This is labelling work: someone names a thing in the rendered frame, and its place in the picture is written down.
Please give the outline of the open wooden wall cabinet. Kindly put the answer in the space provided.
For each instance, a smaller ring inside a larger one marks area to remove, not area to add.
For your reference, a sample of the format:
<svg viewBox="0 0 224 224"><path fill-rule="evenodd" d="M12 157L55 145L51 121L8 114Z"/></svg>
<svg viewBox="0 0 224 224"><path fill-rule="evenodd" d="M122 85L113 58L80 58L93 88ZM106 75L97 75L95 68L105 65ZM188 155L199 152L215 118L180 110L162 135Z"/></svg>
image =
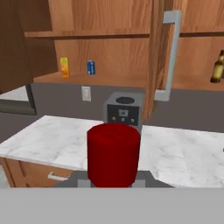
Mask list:
<svg viewBox="0 0 224 224"><path fill-rule="evenodd" d="M166 0L182 11L173 89L224 91L211 83L214 63L224 50L224 0Z"/></svg>
<svg viewBox="0 0 224 224"><path fill-rule="evenodd" d="M146 80L152 0L48 0L51 31L27 31L52 39L58 71L36 83L143 87ZM67 58L70 76L62 77ZM95 74L88 75L93 60Z"/></svg>

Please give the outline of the dark brown cabinet door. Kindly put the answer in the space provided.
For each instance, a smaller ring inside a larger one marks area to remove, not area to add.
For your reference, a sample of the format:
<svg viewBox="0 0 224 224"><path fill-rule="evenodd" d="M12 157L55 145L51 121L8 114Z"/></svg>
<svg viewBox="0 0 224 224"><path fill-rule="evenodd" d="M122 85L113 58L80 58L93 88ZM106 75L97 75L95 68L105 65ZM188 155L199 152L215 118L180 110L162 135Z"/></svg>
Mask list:
<svg viewBox="0 0 224 224"><path fill-rule="evenodd" d="M0 0L0 94L58 71L53 40L25 36L52 29L48 0Z"/></svg>

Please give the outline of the wooden drawer front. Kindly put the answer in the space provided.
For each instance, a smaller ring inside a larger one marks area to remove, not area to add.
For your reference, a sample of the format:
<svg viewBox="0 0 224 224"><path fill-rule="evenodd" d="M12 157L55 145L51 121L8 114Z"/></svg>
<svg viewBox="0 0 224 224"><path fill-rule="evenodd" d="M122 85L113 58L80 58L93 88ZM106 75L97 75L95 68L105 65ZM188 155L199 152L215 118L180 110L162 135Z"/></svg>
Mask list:
<svg viewBox="0 0 224 224"><path fill-rule="evenodd" d="M73 170L24 162L16 159L0 157L0 164L6 175L10 187L52 187L61 181L51 180L47 177L50 172L61 177L70 177Z"/></svg>

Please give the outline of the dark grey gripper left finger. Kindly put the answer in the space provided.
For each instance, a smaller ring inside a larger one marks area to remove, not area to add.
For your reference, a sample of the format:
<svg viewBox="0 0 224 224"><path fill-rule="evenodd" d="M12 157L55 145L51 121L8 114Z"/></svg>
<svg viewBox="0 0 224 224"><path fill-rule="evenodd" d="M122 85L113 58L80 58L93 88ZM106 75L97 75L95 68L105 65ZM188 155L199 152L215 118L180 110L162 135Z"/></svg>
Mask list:
<svg viewBox="0 0 224 224"><path fill-rule="evenodd" d="M89 179L87 171L74 171L68 180L59 182L56 187L89 187Z"/></svg>

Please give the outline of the blue drink can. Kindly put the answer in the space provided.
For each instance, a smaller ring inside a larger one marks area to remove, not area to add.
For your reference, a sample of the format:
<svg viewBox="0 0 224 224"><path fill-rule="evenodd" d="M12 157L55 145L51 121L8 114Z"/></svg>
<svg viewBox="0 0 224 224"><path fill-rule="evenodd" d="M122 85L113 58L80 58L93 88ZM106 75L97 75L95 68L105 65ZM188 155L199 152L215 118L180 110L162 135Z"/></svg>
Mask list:
<svg viewBox="0 0 224 224"><path fill-rule="evenodd" d="M87 74L94 75L95 74L95 62L93 60L89 60L87 62Z"/></svg>

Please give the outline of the red can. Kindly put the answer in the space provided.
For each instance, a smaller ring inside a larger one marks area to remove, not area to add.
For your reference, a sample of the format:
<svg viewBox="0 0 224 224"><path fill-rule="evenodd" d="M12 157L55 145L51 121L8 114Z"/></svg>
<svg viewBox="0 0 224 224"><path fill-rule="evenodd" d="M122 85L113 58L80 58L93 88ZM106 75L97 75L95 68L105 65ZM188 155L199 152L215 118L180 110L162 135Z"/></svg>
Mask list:
<svg viewBox="0 0 224 224"><path fill-rule="evenodd" d="M103 123L87 132L87 176L96 187L129 187L137 176L141 136L126 124Z"/></svg>

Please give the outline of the brown beer bottle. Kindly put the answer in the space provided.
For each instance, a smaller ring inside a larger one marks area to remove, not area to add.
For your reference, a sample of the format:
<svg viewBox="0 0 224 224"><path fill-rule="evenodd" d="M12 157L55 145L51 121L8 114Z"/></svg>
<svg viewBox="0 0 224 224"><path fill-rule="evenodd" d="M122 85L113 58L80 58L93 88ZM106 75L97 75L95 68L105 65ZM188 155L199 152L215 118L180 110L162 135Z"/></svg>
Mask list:
<svg viewBox="0 0 224 224"><path fill-rule="evenodd" d="M212 83L219 83L224 72L224 50L220 51L219 58L214 63L213 74L210 79Z"/></svg>

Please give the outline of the yellow orange juice carton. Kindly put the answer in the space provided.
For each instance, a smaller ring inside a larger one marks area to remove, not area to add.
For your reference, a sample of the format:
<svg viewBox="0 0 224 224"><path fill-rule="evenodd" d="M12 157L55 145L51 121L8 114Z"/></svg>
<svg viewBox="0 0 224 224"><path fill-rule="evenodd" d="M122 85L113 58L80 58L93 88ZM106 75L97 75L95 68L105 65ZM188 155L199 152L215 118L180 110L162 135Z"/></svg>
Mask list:
<svg viewBox="0 0 224 224"><path fill-rule="evenodd" d="M68 78L70 76L70 71L69 71L69 65L68 65L67 58L60 59L60 68L61 68L61 72L62 72L62 77Z"/></svg>

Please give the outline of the light wooden cabinet door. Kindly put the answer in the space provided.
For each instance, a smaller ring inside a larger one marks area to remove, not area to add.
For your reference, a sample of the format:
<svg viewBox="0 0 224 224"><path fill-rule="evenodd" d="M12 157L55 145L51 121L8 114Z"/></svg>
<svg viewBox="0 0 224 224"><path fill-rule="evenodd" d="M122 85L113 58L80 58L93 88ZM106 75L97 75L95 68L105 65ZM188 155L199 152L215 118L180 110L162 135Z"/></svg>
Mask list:
<svg viewBox="0 0 224 224"><path fill-rule="evenodd" d="M163 77L168 45L169 27L163 26L164 12L171 10L173 0L152 0L150 17L149 63L143 102L143 120L151 117L157 84Z"/></svg>

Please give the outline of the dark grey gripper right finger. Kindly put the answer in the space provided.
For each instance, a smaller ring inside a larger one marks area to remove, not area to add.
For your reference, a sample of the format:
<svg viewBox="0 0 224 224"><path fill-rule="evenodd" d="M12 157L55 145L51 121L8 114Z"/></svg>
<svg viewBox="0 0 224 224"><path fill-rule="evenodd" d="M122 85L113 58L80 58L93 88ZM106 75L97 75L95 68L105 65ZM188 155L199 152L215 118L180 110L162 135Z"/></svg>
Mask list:
<svg viewBox="0 0 224 224"><path fill-rule="evenodd" d="M138 171L136 175L136 180L133 183L134 187L170 187L170 185L154 179L150 171Z"/></svg>

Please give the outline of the dark grey framed panel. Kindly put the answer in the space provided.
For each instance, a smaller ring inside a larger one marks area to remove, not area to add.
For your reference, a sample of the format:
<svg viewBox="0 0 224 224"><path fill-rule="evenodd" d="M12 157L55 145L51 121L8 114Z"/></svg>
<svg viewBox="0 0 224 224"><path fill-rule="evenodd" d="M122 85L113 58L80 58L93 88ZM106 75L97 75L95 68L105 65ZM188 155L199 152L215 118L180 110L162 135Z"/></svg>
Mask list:
<svg viewBox="0 0 224 224"><path fill-rule="evenodd" d="M30 84L0 94L0 112L35 116L37 114Z"/></svg>

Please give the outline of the white wall socket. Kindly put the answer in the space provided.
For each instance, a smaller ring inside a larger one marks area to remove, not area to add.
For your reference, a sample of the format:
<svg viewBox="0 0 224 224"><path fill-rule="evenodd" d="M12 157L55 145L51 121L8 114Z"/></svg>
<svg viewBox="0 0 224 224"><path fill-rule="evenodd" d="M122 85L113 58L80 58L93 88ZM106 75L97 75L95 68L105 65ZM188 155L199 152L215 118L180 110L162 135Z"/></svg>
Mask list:
<svg viewBox="0 0 224 224"><path fill-rule="evenodd" d="M82 100L85 102L91 101L91 87L81 87Z"/></svg>

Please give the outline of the grey box-shaped small appliance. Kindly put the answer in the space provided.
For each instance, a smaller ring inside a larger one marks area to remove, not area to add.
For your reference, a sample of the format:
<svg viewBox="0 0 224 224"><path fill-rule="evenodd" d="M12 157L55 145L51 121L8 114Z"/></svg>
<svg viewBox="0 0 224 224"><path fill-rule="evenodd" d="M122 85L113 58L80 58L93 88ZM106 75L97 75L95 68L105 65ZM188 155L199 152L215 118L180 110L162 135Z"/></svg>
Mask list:
<svg viewBox="0 0 224 224"><path fill-rule="evenodd" d="M142 131L143 93L114 92L103 104L105 123L124 123Z"/></svg>

